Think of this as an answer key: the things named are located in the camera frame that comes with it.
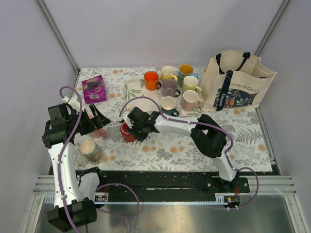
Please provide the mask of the red mug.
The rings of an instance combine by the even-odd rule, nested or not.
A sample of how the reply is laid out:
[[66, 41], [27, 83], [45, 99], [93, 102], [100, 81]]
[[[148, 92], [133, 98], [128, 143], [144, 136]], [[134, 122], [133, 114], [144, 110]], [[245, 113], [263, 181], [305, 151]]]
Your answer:
[[120, 127], [121, 135], [126, 142], [134, 142], [136, 138], [129, 133], [128, 125], [124, 122]]

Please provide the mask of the dark green mug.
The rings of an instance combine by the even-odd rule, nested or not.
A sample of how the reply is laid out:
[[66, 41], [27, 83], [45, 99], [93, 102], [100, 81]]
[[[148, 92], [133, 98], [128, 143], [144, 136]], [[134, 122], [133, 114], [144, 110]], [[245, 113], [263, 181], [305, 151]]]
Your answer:
[[163, 113], [173, 117], [179, 116], [179, 111], [176, 109], [176, 100], [173, 97], [163, 97], [160, 106]]

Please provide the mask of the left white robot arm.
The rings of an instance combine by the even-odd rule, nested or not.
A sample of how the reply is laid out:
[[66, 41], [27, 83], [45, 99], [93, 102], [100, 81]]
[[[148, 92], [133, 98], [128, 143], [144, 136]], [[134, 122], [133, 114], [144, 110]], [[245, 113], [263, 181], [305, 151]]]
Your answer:
[[94, 104], [89, 107], [93, 118], [86, 110], [80, 112], [67, 103], [49, 107], [50, 120], [42, 136], [52, 161], [55, 184], [54, 209], [47, 213], [47, 219], [63, 233], [96, 221], [95, 192], [105, 188], [98, 167], [83, 171], [77, 178], [74, 166], [75, 135], [92, 133], [111, 122]]

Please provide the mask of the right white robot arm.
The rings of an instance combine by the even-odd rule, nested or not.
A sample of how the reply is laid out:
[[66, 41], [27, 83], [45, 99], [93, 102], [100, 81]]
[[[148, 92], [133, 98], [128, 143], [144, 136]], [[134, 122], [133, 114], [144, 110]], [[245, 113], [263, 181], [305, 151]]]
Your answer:
[[162, 111], [148, 114], [134, 107], [130, 112], [123, 113], [122, 118], [128, 125], [129, 133], [139, 141], [145, 140], [150, 133], [174, 133], [190, 137], [198, 150], [213, 160], [222, 189], [232, 192], [238, 187], [239, 172], [227, 155], [233, 146], [233, 138], [210, 116], [202, 114], [197, 119], [185, 120]]

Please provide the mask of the yellow mug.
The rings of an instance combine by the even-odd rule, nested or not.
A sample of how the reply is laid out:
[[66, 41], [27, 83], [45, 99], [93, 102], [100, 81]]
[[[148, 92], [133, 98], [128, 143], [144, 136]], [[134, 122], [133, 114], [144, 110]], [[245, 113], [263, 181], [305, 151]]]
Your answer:
[[173, 79], [175, 81], [178, 80], [177, 76], [175, 75], [175, 69], [172, 66], [164, 66], [161, 69], [161, 80], [164, 81], [166, 79]]

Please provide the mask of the orange mug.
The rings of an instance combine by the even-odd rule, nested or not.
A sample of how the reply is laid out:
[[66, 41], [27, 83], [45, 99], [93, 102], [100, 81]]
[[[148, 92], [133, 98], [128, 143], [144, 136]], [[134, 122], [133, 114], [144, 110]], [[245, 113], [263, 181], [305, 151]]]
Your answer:
[[159, 81], [159, 75], [155, 71], [148, 71], [144, 74], [145, 87], [149, 91], [154, 91], [161, 88], [161, 82]]

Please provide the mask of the mauve purple mug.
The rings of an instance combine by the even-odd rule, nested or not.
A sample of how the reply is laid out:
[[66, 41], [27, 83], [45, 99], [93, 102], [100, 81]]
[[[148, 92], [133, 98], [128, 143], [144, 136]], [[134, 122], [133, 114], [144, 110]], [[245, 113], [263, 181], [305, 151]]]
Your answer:
[[179, 97], [181, 95], [178, 90], [178, 84], [174, 79], [165, 79], [162, 82], [161, 94], [164, 97]]

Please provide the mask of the pink faceted mug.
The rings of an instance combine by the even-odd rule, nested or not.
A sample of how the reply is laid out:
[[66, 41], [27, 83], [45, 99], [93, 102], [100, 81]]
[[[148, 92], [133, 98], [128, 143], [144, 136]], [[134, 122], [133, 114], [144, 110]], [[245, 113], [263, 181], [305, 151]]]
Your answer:
[[191, 111], [196, 107], [204, 105], [205, 101], [199, 98], [199, 95], [196, 91], [187, 90], [184, 92], [181, 99], [181, 107], [185, 111]]

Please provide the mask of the light green mug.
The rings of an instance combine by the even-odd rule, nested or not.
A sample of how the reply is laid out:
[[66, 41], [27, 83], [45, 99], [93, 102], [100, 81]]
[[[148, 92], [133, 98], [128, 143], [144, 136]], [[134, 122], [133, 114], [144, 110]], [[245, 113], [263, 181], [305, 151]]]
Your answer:
[[183, 80], [182, 93], [187, 90], [196, 91], [198, 94], [202, 92], [201, 87], [198, 86], [198, 79], [195, 76], [186, 76]]

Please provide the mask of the blue floral mug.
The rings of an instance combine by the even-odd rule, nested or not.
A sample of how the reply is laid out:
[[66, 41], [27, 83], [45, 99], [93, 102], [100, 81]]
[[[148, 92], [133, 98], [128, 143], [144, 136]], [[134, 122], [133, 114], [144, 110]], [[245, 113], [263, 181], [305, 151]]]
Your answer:
[[179, 71], [178, 71], [178, 80], [177, 83], [182, 86], [183, 85], [183, 80], [187, 76], [194, 76], [196, 79], [198, 79], [198, 75], [194, 73], [194, 69], [191, 65], [189, 64], [183, 64], [180, 66]]

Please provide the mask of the pink patterned mug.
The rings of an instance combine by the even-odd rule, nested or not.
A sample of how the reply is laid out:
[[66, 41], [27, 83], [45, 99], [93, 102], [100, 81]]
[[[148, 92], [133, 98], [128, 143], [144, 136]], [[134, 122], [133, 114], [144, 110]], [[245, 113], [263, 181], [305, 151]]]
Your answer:
[[108, 137], [107, 132], [104, 129], [98, 129], [89, 134], [91, 138]]

